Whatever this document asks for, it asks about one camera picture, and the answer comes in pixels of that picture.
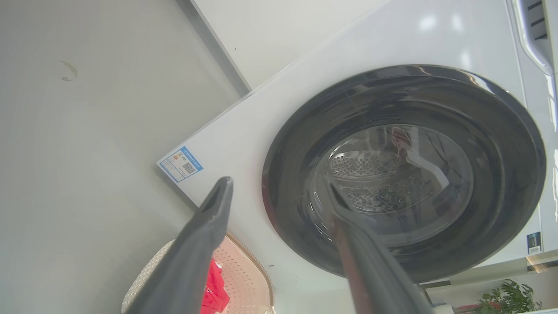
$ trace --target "sticker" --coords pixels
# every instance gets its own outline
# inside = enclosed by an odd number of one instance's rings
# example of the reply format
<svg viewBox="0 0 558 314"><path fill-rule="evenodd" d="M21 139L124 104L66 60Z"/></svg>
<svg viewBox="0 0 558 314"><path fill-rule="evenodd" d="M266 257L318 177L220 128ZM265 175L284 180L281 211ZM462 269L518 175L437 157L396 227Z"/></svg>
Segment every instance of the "sticker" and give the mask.
<svg viewBox="0 0 558 314"><path fill-rule="evenodd" d="M161 167L175 180L176 183L199 172L203 167L183 146L176 153L161 162Z"/></svg>
<svg viewBox="0 0 558 314"><path fill-rule="evenodd" d="M527 236L527 249L529 255L542 252L540 232Z"/></svg>

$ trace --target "front-loading washing machine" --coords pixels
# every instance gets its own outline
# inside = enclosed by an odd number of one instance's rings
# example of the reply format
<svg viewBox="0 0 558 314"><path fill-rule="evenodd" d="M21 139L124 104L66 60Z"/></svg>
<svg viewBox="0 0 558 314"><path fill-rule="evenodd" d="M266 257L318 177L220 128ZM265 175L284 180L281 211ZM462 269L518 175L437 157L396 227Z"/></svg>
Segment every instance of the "front-loading washing machine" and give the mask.
<svg viewBox="0 0 558 314"><path fill-rule="evenodd" d="M158 165L197 205L234 179L229 229L269 274L278 311L334 312L331 298L348 295L323 224L325 175L415 282L558 249L555 72L528 11L391 0Z"/></svg>

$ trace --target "red cloth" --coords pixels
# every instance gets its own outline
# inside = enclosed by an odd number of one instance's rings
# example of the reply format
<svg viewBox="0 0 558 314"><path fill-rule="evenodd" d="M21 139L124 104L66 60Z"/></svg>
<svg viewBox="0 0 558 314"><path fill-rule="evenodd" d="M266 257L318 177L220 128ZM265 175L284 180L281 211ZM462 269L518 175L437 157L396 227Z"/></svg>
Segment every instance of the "red cloth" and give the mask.
<svg viewBox="0 0 558 314"><path fill-rule="evenodd" d="M208 281L205 284L204 299L201 302L201 314L222 312L229 304L229 295L225 292L225 281L221 277L223 269L214 259L209 265Z"/></svg>

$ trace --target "laundry basket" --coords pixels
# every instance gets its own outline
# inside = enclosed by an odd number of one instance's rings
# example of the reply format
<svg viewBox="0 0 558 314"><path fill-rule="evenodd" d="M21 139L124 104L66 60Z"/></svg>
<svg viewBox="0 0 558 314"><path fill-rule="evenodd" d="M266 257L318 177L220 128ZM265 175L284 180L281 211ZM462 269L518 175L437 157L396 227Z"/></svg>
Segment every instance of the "laundry basket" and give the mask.
<svg viewBox="0 0 558 314"><path fill-rule="evenodd" d="M140 272L122 301L122 313L128 309L147 278L167 253L174 240L165 244ZM230 301L226 314L274 314L273 292L269 277L255 257L232 234L227 233L213 252L215 261L223 267L225 290Z"/></svg>

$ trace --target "potted plant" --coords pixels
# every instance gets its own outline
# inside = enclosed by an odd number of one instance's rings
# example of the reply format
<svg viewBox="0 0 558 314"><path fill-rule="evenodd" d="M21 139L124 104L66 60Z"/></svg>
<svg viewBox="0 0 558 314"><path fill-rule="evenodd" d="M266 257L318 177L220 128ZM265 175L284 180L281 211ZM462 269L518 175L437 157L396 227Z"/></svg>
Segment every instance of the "potted plant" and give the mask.
<svg viewBox="0 0 558 314"><path fill-rule="evenodd" d="M478 301L478 307L473 311L476 314L514 314L542 308L541 301L533 301L531 287L524 283L520 286L511 279L506 279L500 288L492 289L491 293L483 294Z"/></svg>

